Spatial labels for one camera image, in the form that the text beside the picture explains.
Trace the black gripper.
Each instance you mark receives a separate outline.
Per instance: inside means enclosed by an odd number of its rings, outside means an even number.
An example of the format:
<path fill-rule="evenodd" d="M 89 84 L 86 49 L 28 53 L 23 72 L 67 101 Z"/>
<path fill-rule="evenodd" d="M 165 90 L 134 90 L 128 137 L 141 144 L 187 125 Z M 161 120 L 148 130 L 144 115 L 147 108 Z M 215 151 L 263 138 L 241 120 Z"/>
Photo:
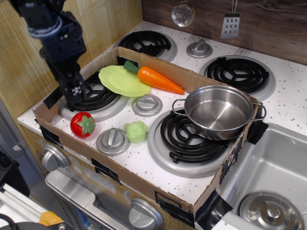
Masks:
<path fill-rule="evenodd" d="M 69 11 L 62 11 L 58 19 L 61 26 L 56 33 L 41 39 L 43 57 L 60 88 L 64 92 L 69 110 L 87 98 L 87 87 L 80 74 L 78 59 L 86 52 L 83 30 Z"/>

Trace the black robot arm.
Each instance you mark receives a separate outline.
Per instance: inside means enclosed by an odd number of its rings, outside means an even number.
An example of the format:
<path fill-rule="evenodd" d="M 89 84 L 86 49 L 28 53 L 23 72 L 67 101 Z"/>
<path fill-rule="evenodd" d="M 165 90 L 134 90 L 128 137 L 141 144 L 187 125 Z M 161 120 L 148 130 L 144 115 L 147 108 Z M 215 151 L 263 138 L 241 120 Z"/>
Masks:
<path fill-rule="evenodd" d="M 64 94 L 67 106 L 87 98 L 87 88 L 80 74 L 78 59 L 86 52 L 83 30 L 62 0 L 12 0 L 11 5 L 27 24 L 27 31 L 39 39 L 40 56 L 46 61 Z"/>

